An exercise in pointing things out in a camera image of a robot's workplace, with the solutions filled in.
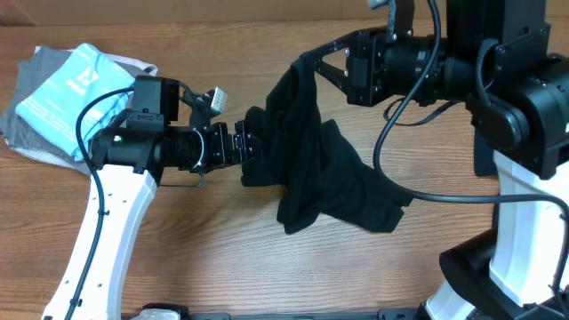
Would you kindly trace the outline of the black polo shirt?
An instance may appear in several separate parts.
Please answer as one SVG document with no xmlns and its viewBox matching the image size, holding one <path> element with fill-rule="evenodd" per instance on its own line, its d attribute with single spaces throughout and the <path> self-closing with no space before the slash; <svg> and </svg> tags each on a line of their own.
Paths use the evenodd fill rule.
<svg viewBox="0 0 569 320">
<path fill-rule="evenodd" d="M 262 147 L 242 167 L 246 187 L 283 185 L 276 219 L 287 235 L 323 213 L 373 233 L 391 233 L 412 199 L 365 164 L 333 120 L 322 121 L 314 69 L 299 57 L 244 126 Z"/>
</svg>

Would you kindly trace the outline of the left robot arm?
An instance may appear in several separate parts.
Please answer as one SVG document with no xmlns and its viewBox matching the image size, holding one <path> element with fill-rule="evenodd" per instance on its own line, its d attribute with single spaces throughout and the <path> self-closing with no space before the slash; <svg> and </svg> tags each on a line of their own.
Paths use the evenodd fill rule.
<svg viewBox="0 0 569 320">
<path fill-rule="evenodd" d="M 132 107 L 100 130 L 91 145 L 84 144 L 82 122 L 108 95 L 87 104 L 76 119 L 76 140 L 91 173 L 90 199 L 44 319 L 120 318 L 132 250 L 164 168 L 205 176 L 249 163 L 264 146 L 243 120 L 235 123 L 234 133 L 212 121 L 226 104 L 220 88 L 195 94 L 178 80 L 137 76 L 127 91 Z"/>
</svg>

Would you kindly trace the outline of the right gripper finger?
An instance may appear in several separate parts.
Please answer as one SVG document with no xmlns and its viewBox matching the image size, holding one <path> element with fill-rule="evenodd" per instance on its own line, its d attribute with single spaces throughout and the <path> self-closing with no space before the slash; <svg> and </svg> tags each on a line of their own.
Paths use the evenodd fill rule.
<svg viewBox="0 0 569 320">
<path fill-rule="evenodd" d="M 325 62 L 322 56 L 315 58 L 314 70 L 340 91 L 348 89 L 349 72 Z"/>
<path fill-rule="evenodd" d="M 348 49 L 356 41 L 354 33 L 341 36 L 327 44 L 322 44 L 315 49 L 304 52 L 301 57 L 311 61 L 320 61 L 324 56 L 337 51 Z"/>
</svg>

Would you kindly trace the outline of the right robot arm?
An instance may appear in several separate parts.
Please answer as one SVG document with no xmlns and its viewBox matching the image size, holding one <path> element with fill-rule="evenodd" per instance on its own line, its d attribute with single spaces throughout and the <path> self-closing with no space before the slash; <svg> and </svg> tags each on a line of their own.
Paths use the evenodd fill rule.
<svg viewBox="0 0 569 320">
<path fill-rule="evenodd" d="M 450 1 L 432 36 L 413 34 L 411 1 L 389 21 L 309 53 L 349 103 L 399 95 L 461 102 L 497 167 L 496 196 L 413 198 L 493 204 L 498 223 L 440 255 L 445 280 L 417 319 L 565 319 L 568 316 L 568 59 L 548 50 L 542 1 Z"/>
</svg>

